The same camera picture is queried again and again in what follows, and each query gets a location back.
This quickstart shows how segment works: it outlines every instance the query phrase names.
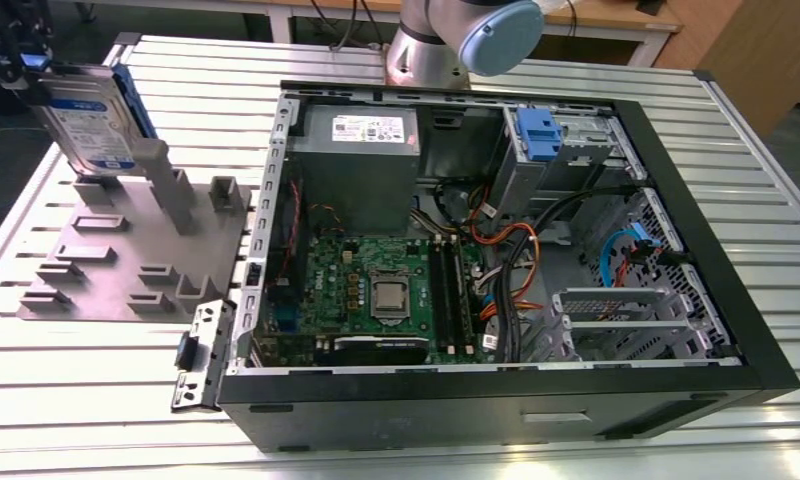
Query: blue cable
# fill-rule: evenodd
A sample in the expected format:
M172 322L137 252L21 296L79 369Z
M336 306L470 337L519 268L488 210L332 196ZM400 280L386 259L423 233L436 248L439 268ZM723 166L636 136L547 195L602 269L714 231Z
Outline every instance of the blue cable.
M604 245L602 246L602 255L599 257L599 274L602 275L602 284L606 287L614 286L614 281L611 280L610 265L611 249L614 248L614 243L616 242L616 239L623 235L631 235L632 237L635 237L636 240L643 240L643 237L635 230L626 229L620 230L619 232L615 232L614 235L611 235L608 240L604 242Z

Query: desk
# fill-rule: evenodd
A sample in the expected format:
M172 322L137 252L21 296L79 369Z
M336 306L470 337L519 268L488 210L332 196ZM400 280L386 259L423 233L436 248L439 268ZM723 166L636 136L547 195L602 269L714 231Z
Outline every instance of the desk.
M316 1L328 18L350 19L351 0ZM317 17L309 0L87 0L87 3L267 15L276 43L292 42L293 17ZM402 4L403 0L368 0L375 20L399 23ZM682 29L682 23L666 6L658 16L651 16L636 11L631 1L580 0L576 12L579 26L575 36L638 42L628 61L628 65L634 67L652 66L670 35ZM358 18L367 19L362 9ZM568 6L546 15L546 35L567 36L571 19Z
M131 66L172 164L191 180L235 175L253 188L279 81L384 81L379 54L355 48L329 53L307 45L148 36L136 46L117 45L108 62L116 59ZM800 376L800 193L716 86L687 71L527 61L507 75L472 77L472 88L642 103ZM225 480L800 478L800 390L647 440L263 454L224 414L169 413L185 326L15 317L71 218L73 178L52 147L0 229L0 473Z

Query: sticker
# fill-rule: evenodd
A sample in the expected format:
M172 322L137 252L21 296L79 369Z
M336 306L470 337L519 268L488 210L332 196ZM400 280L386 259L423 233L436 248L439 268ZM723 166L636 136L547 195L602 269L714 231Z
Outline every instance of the sticker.
M483 348L487 350L498 349L498 337L495 335L483 335Z
M332 119L332 141L404 143L403 117L339 115Z
M117 118L101 102L55 99L53 115L71 138L77 155L99 168L129 170L136 166L131 148L121 133L112 127Z
M487 215L490 218L495 218L495 214L498 213L498 210L495 210L495 207L494 207L492 205L490 205L488 203L486 203L486 202L483 202L483 203L480 204L480 211L482 211L483 213L486 213L486 215Z

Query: floor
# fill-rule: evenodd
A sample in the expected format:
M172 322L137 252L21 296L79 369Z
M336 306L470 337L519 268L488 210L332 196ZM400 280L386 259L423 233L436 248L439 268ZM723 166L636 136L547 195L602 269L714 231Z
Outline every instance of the floor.
M231 13L99 5L95 10L97 20L87 24L80 21L73 4L51 2L51 5L56 28L53 50L59 59L75 62L103 60L117 34L124 31L271 41L268 23L256 16L244 18ZM344 31L346 22L340 21L335 26ZM390 26L382 27L383 37L391 38ZM299 19L296 28L300 43L328 44L333 41L332 33L311 19ZM363 24L355 32L360 41L376 40L374 31ZM51 145L47 133L36 130L39 124L33 115L17 113L19 106L12 100L0 90L0 224ZM790 112L767 143L800 187L800 109Z

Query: green motherboard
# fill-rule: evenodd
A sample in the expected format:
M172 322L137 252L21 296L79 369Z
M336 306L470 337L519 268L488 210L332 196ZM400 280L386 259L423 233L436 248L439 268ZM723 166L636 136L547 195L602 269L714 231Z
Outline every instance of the green motherboard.
M319 347L321 338L339 336L427 339L430 355L424 363L428 364L484 361L478 341L468 341L466 346L451 346L450 350L444 348L444 342L442 346L439 344L439 315L434 308L438 299L431 291L431 242L407 238L312 239L304 300L299 308L275 310L281 332L273 348L279 365L312 365L315 342ZM476 245L462 245L459 251L460 288L464 289L471 280L466 272L480 265L482 251ZM403 288L388 281L380 283L380 279L402 279ZM468 309L467 301L463 299L463 331L471 332L478 317ZM402 308L403 312L395 318L380 318L379 309L384 307Z

